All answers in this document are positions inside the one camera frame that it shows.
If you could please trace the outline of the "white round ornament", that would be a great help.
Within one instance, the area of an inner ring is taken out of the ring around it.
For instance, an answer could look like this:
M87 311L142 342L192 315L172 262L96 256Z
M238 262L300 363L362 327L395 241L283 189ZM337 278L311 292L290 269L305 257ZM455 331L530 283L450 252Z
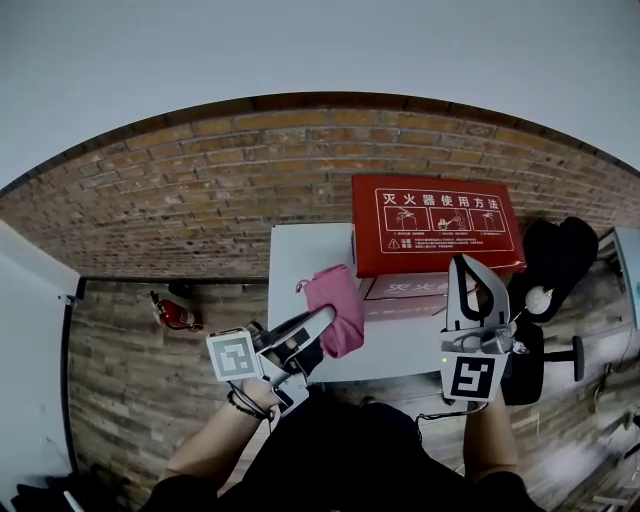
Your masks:
M551 306L553 288L546 289L543 286L532 287L525 295L525 309L532 315L541 315Z

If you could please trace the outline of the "black left wrist band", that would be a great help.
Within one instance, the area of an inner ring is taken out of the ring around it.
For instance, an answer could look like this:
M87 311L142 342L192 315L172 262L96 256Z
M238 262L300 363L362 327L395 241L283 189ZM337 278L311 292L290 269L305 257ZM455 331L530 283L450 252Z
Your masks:
M275 418L275 415L273 412L270 413L260 413L255 409L252 409L246 405L241 405L237 400L236 400L236 394L233 390L230 390L227 393L227 401L230 405L232 405L236 410L242 412L243 414L246 414L252 418L258 419L260 421L273 421Z

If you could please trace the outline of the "light blue desk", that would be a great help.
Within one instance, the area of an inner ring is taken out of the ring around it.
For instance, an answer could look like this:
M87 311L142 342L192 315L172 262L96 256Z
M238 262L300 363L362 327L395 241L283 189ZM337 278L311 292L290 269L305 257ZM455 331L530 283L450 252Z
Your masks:
M621 276L633 325L640 331L640 228L614 227L599 241L597 258Z

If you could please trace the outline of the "person's left forearm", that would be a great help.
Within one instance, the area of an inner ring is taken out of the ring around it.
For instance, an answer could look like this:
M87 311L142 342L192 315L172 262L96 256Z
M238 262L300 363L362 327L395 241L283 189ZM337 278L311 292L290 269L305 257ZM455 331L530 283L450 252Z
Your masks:
M170 457L162 479L195 477L221 489L262 422L235 405L221 405Z

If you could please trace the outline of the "person's dark shirt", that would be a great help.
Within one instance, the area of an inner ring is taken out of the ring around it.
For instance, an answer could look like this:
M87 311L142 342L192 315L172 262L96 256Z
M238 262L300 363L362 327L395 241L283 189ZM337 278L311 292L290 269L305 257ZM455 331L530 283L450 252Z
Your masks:
M233 391L260 413L274 408ZM216 490L161 476L140 512L544 512L519 472L471 481L427 454L407 414L322 391L278 422L239 483L228 480Z

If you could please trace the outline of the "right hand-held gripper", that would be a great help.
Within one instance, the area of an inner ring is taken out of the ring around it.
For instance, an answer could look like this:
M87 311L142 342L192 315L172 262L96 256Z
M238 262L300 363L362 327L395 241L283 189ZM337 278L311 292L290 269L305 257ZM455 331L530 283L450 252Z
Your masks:
M467 274L485 297L477 309L468 303ZM514 344L509 314L509 295L500 277L466 254L455 255L448 273L447 331L439 337L446 399L494 400ZM474 321L482 327L470 328Z

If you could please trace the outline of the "person's right forearm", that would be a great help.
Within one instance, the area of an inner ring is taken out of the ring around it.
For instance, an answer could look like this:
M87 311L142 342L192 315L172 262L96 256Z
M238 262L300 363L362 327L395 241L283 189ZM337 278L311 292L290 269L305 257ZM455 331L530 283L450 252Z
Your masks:
M471 481L499 472L518 473L516 439L501 393L466 417L463 461L465 477Z

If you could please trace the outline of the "red fire extinguisher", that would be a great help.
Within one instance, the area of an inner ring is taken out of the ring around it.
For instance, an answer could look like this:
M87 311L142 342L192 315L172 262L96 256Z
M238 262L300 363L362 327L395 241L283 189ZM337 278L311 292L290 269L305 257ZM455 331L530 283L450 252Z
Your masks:
M192 312L169 299L161 299L154 291L150 292L150 298L154 318L160 326L174 331L199 331L204 328L199 312Z

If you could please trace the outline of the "black office chair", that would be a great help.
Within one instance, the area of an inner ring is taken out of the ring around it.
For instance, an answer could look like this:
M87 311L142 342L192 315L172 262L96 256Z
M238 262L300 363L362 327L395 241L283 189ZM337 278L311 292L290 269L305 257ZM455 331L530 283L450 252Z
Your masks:
M595 262L598 251L595 231L576 217L568 217L560 224L536 220L526 229L522 244L526 268L512 276L507 291L516 324L515 340L524 343L530 353L509 357L501 380L503 398L509 406L530 405L540 399L547 363L570 362L574 380L584 378L582 338L573 336L568 350L546 352L541 325L558 312ZM534 286L554 289L551 306L541 315L532 315L524 305L526 293Z

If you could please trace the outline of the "red fire extinguisher box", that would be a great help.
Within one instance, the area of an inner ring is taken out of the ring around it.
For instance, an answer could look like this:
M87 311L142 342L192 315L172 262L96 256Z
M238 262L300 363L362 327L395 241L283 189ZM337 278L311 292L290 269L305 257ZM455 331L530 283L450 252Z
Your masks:
M503 185L355 175L352 206L352 252L368 322L439 314L456 254L498 274L526 266Z

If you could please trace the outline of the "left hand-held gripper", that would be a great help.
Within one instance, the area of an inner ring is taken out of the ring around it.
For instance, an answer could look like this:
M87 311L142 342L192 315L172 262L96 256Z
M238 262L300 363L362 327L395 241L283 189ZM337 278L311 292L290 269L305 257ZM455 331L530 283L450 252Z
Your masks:
M301 313L271 331L258 322L209 334L206 345L219 382L256 378L269 385L282 416L309 398L306 376L323 361L318 337L333 323L335 309Z

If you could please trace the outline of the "pink cloth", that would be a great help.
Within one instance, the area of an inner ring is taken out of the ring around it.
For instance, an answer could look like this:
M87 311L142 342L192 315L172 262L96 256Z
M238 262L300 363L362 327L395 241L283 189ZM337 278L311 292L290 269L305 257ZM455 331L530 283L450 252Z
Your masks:
M350 269L336 265L301 280L297 293L303 292L310 312L331 306L335 318L320 335L326 356L340 359L364 345L364 306Z

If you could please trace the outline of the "person's left hand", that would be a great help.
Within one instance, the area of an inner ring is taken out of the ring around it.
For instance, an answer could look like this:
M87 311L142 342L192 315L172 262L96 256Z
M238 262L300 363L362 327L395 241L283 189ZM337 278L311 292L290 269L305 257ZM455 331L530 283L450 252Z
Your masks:
M249 378L242 382L241 389L249 399L263 410L269 410L279 404L272 386L258 378Z

